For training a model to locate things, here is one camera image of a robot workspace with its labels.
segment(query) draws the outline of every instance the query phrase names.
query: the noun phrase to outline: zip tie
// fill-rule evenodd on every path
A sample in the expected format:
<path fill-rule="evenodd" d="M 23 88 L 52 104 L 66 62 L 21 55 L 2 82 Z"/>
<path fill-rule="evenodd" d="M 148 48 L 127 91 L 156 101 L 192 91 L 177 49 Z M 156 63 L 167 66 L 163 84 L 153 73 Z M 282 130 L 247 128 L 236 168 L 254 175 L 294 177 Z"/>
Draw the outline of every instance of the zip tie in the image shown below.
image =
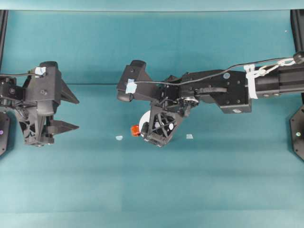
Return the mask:
<path fill-rule="evenodd" d="M 253 99 L 257 99 L 257 92 L 256 92 L 256 81 L 255 79 L 260 76 L 264 76 L 266 70 L 255 70 L 256 66 L 254 64 L 245 65 L 244 70 L 246 71 L 246 78 L 248 80 L 248 93 L 249 97 Z"/>

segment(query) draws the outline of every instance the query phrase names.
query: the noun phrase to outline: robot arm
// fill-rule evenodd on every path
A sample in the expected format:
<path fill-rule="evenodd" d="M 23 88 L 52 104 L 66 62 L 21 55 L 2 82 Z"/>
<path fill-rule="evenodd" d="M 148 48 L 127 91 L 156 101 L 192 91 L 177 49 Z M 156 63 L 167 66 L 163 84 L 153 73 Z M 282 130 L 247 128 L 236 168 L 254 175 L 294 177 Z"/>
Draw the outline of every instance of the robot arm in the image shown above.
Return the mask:
<path fill-rule="evenodd" d="M 117 85 L 117 98 L 130 102 L 145 100 L 151 102 L 150 115 L 133 127 L 133 135 L 141 135 L 145 141 L 157 146 L 166 145 L 184 117 L 200 102 L 215 103 L 225 114 L 251 112 L 249 80 L 253 80 L 256 98 L 280 96 L 285 93 L 304 93 L 304 54 L 296 53 L 293 58 L 279 60 L 278 64 L 253 67 L 248 71 L 212 70 L 186 73 L 181 78 L 168 77 L 162 82 L 153 82 L 145 72 L 146 63 L 134 60 L 127 65 Z M 135 89 L 126 93 L 132 84 Z M 292 132 L 299 129 L 297 118 L 292 118 Z M 293 134 L 294 151 L 304 159 L 304 139 Z"/>
<path fill-rule="evenodd" d="M 23 86 L 17 85 L 16 76 L 28 76 Z M 78 128 L 63 121 L 54 120 L 61 100 L 79 103 L 62 80 L 57 62 L 43 62 L 27 74 L 1 75 L 0 77 L 0 105 L 4 111 L 14 111 L 21 126 L 25 144 L 34 146 L 53 144 L 55 134 Z M 2 114 L 0 118 L 2 123 L 8 120 L 6 114 Z"/>

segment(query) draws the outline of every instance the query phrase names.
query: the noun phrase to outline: screw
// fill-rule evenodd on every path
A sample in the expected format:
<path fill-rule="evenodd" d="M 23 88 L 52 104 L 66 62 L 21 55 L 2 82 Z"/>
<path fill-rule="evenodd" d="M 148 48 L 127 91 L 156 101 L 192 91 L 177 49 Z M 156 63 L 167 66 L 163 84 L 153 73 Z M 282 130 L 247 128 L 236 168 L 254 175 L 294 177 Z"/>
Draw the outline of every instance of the screw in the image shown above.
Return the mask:
<path fill-rule="evenodd" d="M 230 78 L 230 73 L 224 73 L 223 77 L 224 77 L 224 79 Z"/>
<path fill-rule="evenodd" d="M 44 90 L 44 89 L 42 89 L 42 90 L 40 91 L 40 93 L 41 93 L 41 94 L 44 94 L 44 95 L 48 94 L 47 91 Z"/>
<path fill-rule="evenodd" d="M 242 111 L 239 110 L 239 109 L 233 109 L 233 112 L 234 112 L 234 113 L 242 113 Z"/>
<path fill-rule="evenodd" d="M 16 90 L 15 90 L 14 88 L 10 88 L 10 89 L 9 89 L 9 93 L 10 93 L 10 94 L 15 94 L 15 92 L 16 92 Z"/>

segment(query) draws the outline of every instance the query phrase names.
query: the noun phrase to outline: white disc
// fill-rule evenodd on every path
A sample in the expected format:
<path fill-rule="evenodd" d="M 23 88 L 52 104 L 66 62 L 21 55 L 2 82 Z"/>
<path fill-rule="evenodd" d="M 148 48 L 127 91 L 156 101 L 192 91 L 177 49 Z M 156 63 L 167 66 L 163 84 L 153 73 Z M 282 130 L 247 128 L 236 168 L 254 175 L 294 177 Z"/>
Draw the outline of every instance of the white disc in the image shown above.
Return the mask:
<path fill-rule="evenodd" d="M 169 124 L 169 129 L 172 131 L 173 130 L 173 128 L 174 128 L 174 124 Z"/>
<path fill-rule="evenodd" d="M 144 115 L 142 115 L 142 117 L 141 117 L 141 119 L 140 119 L 140 121 L 139 121 L 139 124 L 138 124 L 138 126 L 139 126 L 139 131 L 141 132 L 142 131 L 142 128 L 143 128 L 143 124 L 145 123 L 145 122 L 149 122 L 150 121 L 150 110 L 149 111 L 147 111 Z"/>

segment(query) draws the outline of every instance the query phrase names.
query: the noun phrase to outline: white tape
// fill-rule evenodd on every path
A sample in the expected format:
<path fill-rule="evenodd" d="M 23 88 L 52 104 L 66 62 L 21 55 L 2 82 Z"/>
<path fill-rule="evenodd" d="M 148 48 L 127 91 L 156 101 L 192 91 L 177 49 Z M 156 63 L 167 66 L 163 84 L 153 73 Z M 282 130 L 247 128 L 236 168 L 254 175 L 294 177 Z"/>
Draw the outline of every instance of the white tape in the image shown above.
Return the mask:
<path fill-rule="evenodd" d="M 36 67 L 35 74 L 36 75 L 43 75 L 46 72 L 46 67 Z"/>
<path fill-rule="evenodd" d="M 137 88 L 137 84 L 134 83 L 134 79 L 128 79 L 128 84 L 127 84 L 127 88 L 125 90 L 126 94 L 133 94 L 135 93 Z"/>
<path fill-rule="evenodd" d="M 115 137 L 116 140 L 121 141 L 124 137 L 122 135 L 118 135 Z"/>
<path fill-rule="evenodd" d="M 186 134 L 186 139 L 193 139 L 193 135 L 192 134 Z"/>

